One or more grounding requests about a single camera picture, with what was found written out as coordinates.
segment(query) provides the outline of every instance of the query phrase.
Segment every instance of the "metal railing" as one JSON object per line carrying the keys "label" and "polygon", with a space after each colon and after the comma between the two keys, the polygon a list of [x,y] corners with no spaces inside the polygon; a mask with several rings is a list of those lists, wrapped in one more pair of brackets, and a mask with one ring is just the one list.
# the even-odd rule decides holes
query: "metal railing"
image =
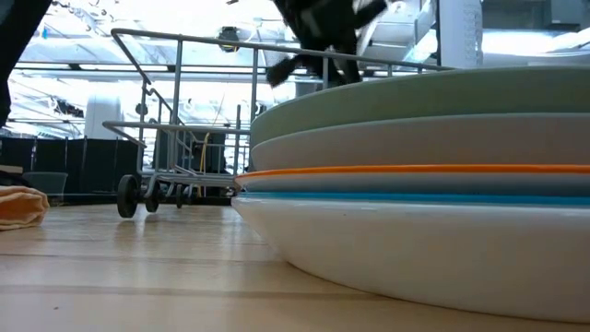
{"label": "metal railing", "polygon": [[[134,56],[131,54],[129,49],[126,47],[125,43],[123,42],[121,35],[127,36],[135,36],[135,37],[148,37],[148,38],[155,38],[155,39],[162,39],[162,40],[170,40],[176,41],[176,66],[174,71],[174,94],[172,99],[172,106],[166,102],[166,100],[155,90],[155,89],[148,89],[148,85],[152,84],[152,80],[149,78],[148,74],[142,70],[141,64],[137,62]],[[142,97],[141,97],[141,107],[142,110],[146,107],[146,96],[147,95],[156,95],[159,99],[159,117],[157,124],[150,124],[146,123],[144,119],[144,113],[140,113],[140,120],[139,122],[124,122],[124,121],[106,121],[103,123],[103,126],[112,130],[114,133],[121,135],[130,141],[136,143],[140,149],[138,151],[137,156],[137,172],[142,176],[150,176],[149,186],[147,188],[146,197],[149,197],[152,194],[152,190],[154,187],[154,183],[157,180],[163,181],[170,181],[179,184],[199,184],[199,185],[220,185],[220,186],[232,186],[233,185],[233,176],[237,174],[238,170],[238,150],[239,150],[239,142],[240,136],[249,136],[250,132],[248,130],[241,129],[241,121],[240,116],[238,115],[238,121],[236,123],[236,128],[219,128],[215,126],[204,126],[204,125],[184,125],[183,122],[178,117],[179,111],[179,99],[180,99],[180,84],[182,80],[182,64],[183,64],[183,44],[185,42],[200,42],[205,44],[212,44],[212,45],[228,45],[228,46],[236,46],[243,49],[252,49],[254,50],[253,54],[253,70],[252,70],[252,94],[251,94],[251,102],[250,102],[250,122],[255,117],[256,112],[256,88],[258,84],[258,75],[259,73],[259,66],[258,66],[258,53],[260,51],[275,51],[281,53],[295,53],[295,54],[305,54],[311,56],[318,56],[324,59],[324,79],[323,79],[323,87],[326,89],[328,87],[327,81],[327,63],[328,59],[336,59],[336,60],[351,60],[351,61],[358,61],[364,63],[371,63],[371,64],[381,64],[387,66],[387,76],[391,77],[393,75],[393,68],[394,66],[403,66],[403,67],[412,67],[417,68],[419,74],[422,73],[423,70],[434,70],[434,71],[441,71],[441,70],[450,70],[452,68],[449,67],[441,67],[437,65],[425,65],[425,64],[416,64],[404,61],[396,61],[396,60],[384,60],[384,59],[375,59],[365,56],[357,56],[357,55],[350,55],[350,54],[342,54],[342,53],[333,53],[333,52],[319,52],[319,51],[312,51],[312,50],[303,50],[297,48],[289,48],[289,47],[282,47],[276,46],[271,44],[262,44],[262,43],[253,43],[253,42],[243,42],[243,41],[221,41],[218,39],[213,38],[204,38],[204,37],[196,37],[196,36],[185,36],[182,34],[171,34],[171,33],[162,33],[162,32],[154,32],[154,31],[143,31],[143,30],[129,30],[129,29],[113,29],[112,30],[112,37],[114,38],[115,42],[121,47],[124,54],[127,56],[129,61],[133,64],[136,68],[137,72],[143,79],[142,84]],[[171,119],[170,124],[162,124],[161,123],[161,111],[162,105],[165,106],[171,112]],[[123,130],[119,129],[120,127],[127,127],[127,128],[138,128],[139,129],[139,139],[134,138],[128,134],[126,134]],[[169,147],[169,155],[168,155],[168,167],[166,170],[161,171],[155,169],[154,172],[144,172],[142,169],[142,160],[143,160],[143,153],[144,149],[146,148],[146,144],[143,142],[143,131],[144,129],[156,129],[157,131],[164,131],[173,137],[172,140],[169,140],[169,143],[172,143]],[[194,172],[192,170],[186,169],[181,165],[177,165],[177,157],[178,157],[178,144],[181,140],[178,138],[179,133],[181,132],[189,132],[192,137],[190,141],[190,146],[186,146],[185,141],[182,141],[181,147],[183,149],[190,149],[190,153],[192,153],[192,145],[194,142],[198,140],[195,138],[193,133],[211,133],[211,134],[230,134],[235,135],[235,156],[233,161],[233,175],[232,176],[220,176],[220,175],[208,175],[208,174],[201,174]],[[159,159],[159,148],[156,151],[156,159]]]}

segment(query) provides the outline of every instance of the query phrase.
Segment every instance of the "stack of plates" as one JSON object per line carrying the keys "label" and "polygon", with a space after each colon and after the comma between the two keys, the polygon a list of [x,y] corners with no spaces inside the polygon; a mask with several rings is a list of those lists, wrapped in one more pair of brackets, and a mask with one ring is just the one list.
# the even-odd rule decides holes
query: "stack of plates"
{"label": "stack of plates", "polygon": [[353,84],[264,112],[257,171],[420,164],[590,164],[590,67],[455,70]]}
{"label": "stack of plates", "polygon": [[259,172],[237,179],[233,205],[324,279],[588,323],[588,77],[590,67],[450,71],[282,103],[252,123]]}
{"label": "stack of plates", "polygon": [[338,167],[237,183],[244,219],[318,277],[413,302],[590,322],[590,166]]}

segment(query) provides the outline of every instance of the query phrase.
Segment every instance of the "wooden floor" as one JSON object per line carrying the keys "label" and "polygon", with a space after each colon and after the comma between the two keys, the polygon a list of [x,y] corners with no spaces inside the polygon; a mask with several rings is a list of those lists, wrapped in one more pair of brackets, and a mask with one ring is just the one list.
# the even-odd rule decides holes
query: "wooden floor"
{"label": "wooden floor", "polygon": [[0,331],[590,331],[389,300],[283,262],[230,207],[54,208],[0,233]]}

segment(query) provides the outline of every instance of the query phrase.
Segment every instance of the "wheel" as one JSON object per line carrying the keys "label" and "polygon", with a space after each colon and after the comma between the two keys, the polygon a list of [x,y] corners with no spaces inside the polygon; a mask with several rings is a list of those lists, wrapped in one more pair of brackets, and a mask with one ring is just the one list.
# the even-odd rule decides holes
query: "wheel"
{"label": "wheel", "polygon": [[176,207],[177,208],[183,207],[183,185],[182,184],[176,185]]}
{"label": "wheel", "polygon": [[132,218],[137,210],[138,202],[137,179],[133,175],[125,175],[117,188],[117,210],[122,218]]}
{"label": "wheel", "polygon": [[159,182],[156,181],[154,183],[154,190],[151,192],[151,195],[146,198],[146,210],[147,212],[154,213],[158,211],[159,207]]}

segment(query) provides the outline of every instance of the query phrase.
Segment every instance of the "ceiling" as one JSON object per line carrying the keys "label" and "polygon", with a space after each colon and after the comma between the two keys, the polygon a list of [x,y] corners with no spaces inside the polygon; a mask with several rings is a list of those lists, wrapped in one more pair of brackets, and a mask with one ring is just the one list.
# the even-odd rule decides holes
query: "ceiling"
{"label": "ceiling", "polygon": [[[356,6],[367,1],[358,0]],[[403,7],[383,14],[360,32],[359,53],[432,63],[429,55],[436,49],[436,38],[431,29],[434,13],[430,3],[404,0]],[[242,41],[298,47],[270,0],[241,0],[230,6],[226,0],[55,1],[9,82],[14,102],[8,127],[32,135],[81,136],[84,119],[57,113],[56,100],[85,110],[92,91],[104,84],[117,84],[125,119],[134,120],[135,106],[141,97],[140,77],[133,67],[128,68],[129,61],[110,31],[127,28],[216,37],[224,26],[237,27]],[[583,35],[576,34],[580,38],[590,37]],[[563,32],[486,30],[484,65],[588,64],[587,46],[579,47],[581,41],[562,41],[557,47],[557,39],[567,39],[559,36],[567,37]],[[156,88],[171,102],[173,73],[165,65],[174,65],[174,41],[129,37],[124,42],[139,63],[151,65],[150,75]],[[258,64],[273,65],[282,56],[261,52]],[[235,124],[238,105],[243,110],[251,107],[251,69],[247,67],[252,61],[253,52],[248,49],[224,53],[217,45],[186,43],[183,71],[192,68],[193,73],[183,74],[181,119],[191,124]],[[87,70],[72,70],[71,64]],[[261,75],[256,102],[270,107],[294,98],[295,82],[311,79],[295,78],[271,89]],[[155,112],[157,103],[151,99],[147,103],[150,111]]]}

